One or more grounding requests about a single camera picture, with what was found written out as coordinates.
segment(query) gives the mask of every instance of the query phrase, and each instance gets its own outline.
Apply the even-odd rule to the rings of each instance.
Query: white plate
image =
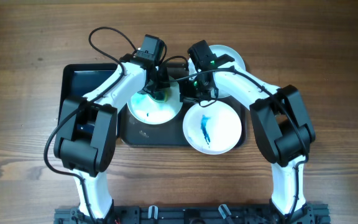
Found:
[[[210,102],[202,101],[201,105]],[[183,134],[198,151],[211,155],[222,154],[238,143],[241,121],[234,109],[221,101],[206,108],[194,105],[183,119]]]
[[[216,54],[217,57],[222,56],[224,54],[227,54],[228,56],[234,58],[234,60],[240,65],[244,71],[246,70],[246,64],[244,63],[241,55],[237,53],[234,49],[225,46],[225,45],[211,45],[209,46],[212,53]],[[189,75],[192,75],[196,73],[196,68],[194,67],[194,63],[191,61],[191,58],[189,58]],[[215,97],[215,92],[211,91],[211,96]],[[219,91],[219,97],[218,98],[225,98],[230,96],[230,94],[226,93],[225,91]]]
[[[180,111],[183,103],[180,102],[179,84],[171,83],[168,91],[168,100],[159,103],[151,99],[148,94],[135,93],[127,102],[132,115],[145,124],[163,124],[174,118]]]

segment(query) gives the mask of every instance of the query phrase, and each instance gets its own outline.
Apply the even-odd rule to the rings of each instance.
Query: blue mark on white disc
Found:
[[[208,145],[211,142],[211,139],[209,138],[208,132],[206,131],[206,122],[209,119],[211,119],[211,118],[206,117],[205,115],[203,115],[203,118],[201,119],[201,130],[203,131],[205,141]]]

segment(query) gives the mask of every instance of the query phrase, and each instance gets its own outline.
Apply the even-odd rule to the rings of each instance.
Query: white disc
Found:
[[[136,119],[146,124],[163,124],[170,121],[179,113],[183,103],[180,102],[177,82],[171,83],[171,87],[166,91],[168,100],[163,103],[154,101],[148,94],[135,93],[127,102],[129,111]]]
[[[211,49],[212,53],[216,54],[217,57],[227,54],[228,56],[234,58],[234,60],[240,65],[240,67],[244,69],[244,71],[246,70],[246,64],[244,63],[240,54],[237,53],[234,49],[225,45],[211,45],[209,46],[209,48]],[[194,63],[191,61],[191,58],[189,58],[188,63],[189,63],[189,75],[196,73],[196,68],[194,67]],[[213,98],[215,97],[214,91],[211,91],[211,96]],[[221,91],[221,90],[219,91],[218,98],[225,98],[228,96],[230,96],[230,94],[226,93],[225,91]]]
[[[207,105],[212,101],[202,101]],[[229,105],[217,101],[203,108],[192,106],[183,119],[183,134],[193,148],[205,154],[222,154],[232,149],[241,137],[241,121]]]

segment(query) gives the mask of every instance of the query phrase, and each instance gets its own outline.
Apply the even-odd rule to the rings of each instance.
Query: wooden table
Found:
[[[244,1],[0,6],[0,223],[51,223],[78,204],[72,178],[49,171],[44,144],[57,125],[62,70],[102,63],[89,32],[115,27],[136,46],[145,34],[186,55],[195,42],[236,49],[249,71],[295,85],[316,130],[305,167],[307,200],[328,203],[333,223],[358,223],[358,2]],[[120,57],[117,34],[94,42]],[[108,169],[116,205],[267,203],[270,164],[252,133],[220,156],[192,148],[131,148],[118,140]],[[50,153],[54,166],[61,162]]]

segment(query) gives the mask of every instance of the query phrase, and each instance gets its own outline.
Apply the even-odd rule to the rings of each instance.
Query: black base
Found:
[[[244,207],[228,207],[231,215],[223,218],[218,207],[173,207],[173,208],[139,208],[114,207],[108,220],[98,223],[116,224],[271,224],[283,223],[281,218],[272,213],[270,205],[247,205]],[[305,213],[292,221],[295,224],[330,224],[327,205],[305,204]],[[56,209],[54,224],[91,223],[89,217],[85,222],[78,207]]]

